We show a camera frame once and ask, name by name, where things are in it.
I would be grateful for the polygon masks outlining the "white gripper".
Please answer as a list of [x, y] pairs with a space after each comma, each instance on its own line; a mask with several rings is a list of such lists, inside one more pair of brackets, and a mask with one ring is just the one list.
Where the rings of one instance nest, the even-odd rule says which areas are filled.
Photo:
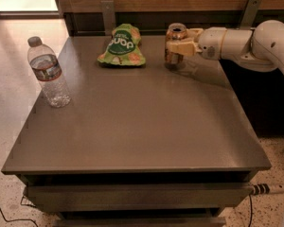
[[187, 38], [183, 40], [167, 41], [167, 54], [194, 56], [201, 53], [207, 60], [220, 60], [222, 58], [222, 43], [227, 29], [224, 27], [189, 28]]

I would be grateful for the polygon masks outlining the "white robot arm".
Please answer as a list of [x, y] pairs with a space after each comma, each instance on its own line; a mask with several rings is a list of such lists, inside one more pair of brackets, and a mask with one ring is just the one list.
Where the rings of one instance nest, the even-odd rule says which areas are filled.
[[253, 71], [279, 69], [284, 76], [284, 24], [269, 20], [252, 29], [211, 27], [182, 29], [184, 39], [167, 39], [168, 52], [200, 54], [206, 60], [230, 60]]

